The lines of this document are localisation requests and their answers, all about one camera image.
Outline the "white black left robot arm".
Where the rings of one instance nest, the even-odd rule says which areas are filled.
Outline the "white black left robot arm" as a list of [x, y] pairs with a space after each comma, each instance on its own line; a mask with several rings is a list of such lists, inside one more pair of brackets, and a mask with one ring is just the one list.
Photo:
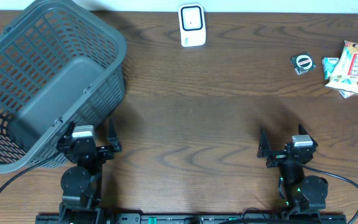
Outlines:
[[96, 145], [94, 126], [77, 126], [71, 122], [58, 140], [57, 149], [75, 166], [61, 178], [63, 190], [58, 224], [115, 223], [114, 215], [101, 208], [103, 164], [122, 151], [114, 124], [109, 121], [107, 146]]

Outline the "orange wet wipes pack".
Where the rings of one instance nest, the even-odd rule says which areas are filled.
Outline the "orange wet wipes pack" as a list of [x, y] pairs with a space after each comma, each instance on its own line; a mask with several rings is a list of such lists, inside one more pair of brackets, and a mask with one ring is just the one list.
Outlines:
[[344, 48], [326, 88], [358, 95], [358, 43], [344, 41]]

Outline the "orange small snack pack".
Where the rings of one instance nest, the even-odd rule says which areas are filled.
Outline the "orange small snack pack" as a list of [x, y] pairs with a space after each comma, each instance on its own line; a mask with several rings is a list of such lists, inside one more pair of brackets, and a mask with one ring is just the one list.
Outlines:
[[349, 98], [351, 96], [354, 96], [354, 93], [351, 93], [351, 92], [348, 92], [348, 91], [342, 91], [342, 90], [339, 90], [339, 93], [341, 94], [341, 96], [343, 98]]

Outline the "teal small tissue pack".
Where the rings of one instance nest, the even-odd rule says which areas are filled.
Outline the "teal small tissue pack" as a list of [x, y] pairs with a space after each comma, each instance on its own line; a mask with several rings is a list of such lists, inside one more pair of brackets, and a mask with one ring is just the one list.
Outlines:
[[331, 74], [333, 73], [339, 58], [325, 57], [322, 59], [324, 79], [329, 80]]

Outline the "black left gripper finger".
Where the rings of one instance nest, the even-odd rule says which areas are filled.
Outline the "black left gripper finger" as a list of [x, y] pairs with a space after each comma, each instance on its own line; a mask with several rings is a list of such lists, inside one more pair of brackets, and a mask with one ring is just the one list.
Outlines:
[[61, 143], [66, 143], [67, 141], [70, 141], [72, 139], [72, 132], [73, 132], [74, 128], [75, 128], [75, 122], [71, 121], [70, 124], [68, 125], [65, 133], [61, 137]]
[[115, 148], [118, 148], [119, 138], [117, 136], [112, 119], [109, 119], [109, 129], [108, 129], [107, 139], [108, 139], [110, 145], [112, 145]]

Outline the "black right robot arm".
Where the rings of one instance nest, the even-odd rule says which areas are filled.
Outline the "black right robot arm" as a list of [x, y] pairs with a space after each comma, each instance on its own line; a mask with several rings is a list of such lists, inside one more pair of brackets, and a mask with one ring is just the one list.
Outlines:
[[303, 166], [313, 159], [318, 143], [302, 125], [280, 151], [270, 147], [266, 132], [260, 130], [257, 157], [266, 160], [266, 167], [277, 167], [280, 172], [278, 191], [288, 208], [281, 217], [289, 220], [296, 215], [315, 214], [326, 208], [328, 181], [316, 175], [306, 176]]

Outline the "dark round-label can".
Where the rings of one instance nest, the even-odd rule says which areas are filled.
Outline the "dark round-label can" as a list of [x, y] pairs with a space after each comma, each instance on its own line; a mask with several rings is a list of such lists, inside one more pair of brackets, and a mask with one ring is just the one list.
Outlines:
[[295, 55], [290, 60], [297, 75], [308, 73], [316, 68], [314, 60], [309, 52]]

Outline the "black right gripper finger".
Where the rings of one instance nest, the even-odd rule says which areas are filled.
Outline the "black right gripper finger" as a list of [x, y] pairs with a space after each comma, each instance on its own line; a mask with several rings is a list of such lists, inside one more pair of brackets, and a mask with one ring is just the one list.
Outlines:
[[313, 146], [317, 146], [318, 143], [308, 134], [308, 132], [306, 131], [306, 129], [303, 127], [302, 124], [298, 125], [298, 134], [299, 135], [308, 135], [310, 137], [310, 139], [313, 142]]
[[257, 157], [268, 157], [271, 153], [271, 147], [268, 137], [263, 128], [260, 128], [260, 141], [257, 151]]

